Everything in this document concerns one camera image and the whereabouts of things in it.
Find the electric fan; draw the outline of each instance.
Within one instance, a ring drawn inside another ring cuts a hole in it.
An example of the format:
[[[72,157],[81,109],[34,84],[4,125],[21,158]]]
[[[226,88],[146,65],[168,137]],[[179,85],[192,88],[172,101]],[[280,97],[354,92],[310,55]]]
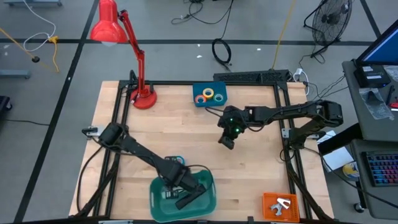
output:
[[[305,18],[304,27],[311,29],[315,43],[323,46],[322,49],[312,53],[311,57],[340,41],[351,17],[351,11],[352,0],[322,0],[319,6]],[[314,14],[312,26],[308,26],[306,21],[312,14]]]

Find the lamp base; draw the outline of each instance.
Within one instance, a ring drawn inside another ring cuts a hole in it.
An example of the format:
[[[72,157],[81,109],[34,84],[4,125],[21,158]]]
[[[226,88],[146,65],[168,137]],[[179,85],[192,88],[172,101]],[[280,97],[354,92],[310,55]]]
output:
[[[146,97],[138,96],[136,98],[135,102],[132,103],[137,109],[141,109],[141,110],[148,109],[148,108],[151,108],[152,106],[154,106],[156,103],[157,95],[156,95],[155,90],[153,92],[150,92],[149,85],[145,86],[145,90],[149,94]],[[138,94],[138,89],[134,90],[131,93],[130,100],[132,101],[137,96],[137,94]]]

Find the fan grille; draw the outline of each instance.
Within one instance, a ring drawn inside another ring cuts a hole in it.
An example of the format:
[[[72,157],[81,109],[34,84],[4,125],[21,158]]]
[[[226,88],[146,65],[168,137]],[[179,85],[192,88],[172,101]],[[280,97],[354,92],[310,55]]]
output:
[[[312,36],[319,45],[328,45],[340,38],[351,17],[351,0],[322,0],[313,18]]]

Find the screen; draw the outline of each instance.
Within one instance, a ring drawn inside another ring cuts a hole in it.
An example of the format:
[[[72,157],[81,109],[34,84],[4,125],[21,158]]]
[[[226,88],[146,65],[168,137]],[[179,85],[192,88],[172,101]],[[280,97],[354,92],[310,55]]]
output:
[[[365,62],[398,63],[398,27],[363,59]]]

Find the green basket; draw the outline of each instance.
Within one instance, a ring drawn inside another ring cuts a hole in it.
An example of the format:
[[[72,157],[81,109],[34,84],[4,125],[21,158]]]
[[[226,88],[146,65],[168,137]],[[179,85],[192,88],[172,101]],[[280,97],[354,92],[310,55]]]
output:
[[[211,174],[207,170],[202,170],[193,174],[193,176],[206,188],[213,181]],[[165,199],[165,190],[163,180],[158,177],[150,184],[150,214],[159,223],[208,215],[216,208],[217,200],[214,182],[209,190],[181,210],[176,208],[175,203],[187,193],[180,193],[179,198],[176,199]]]

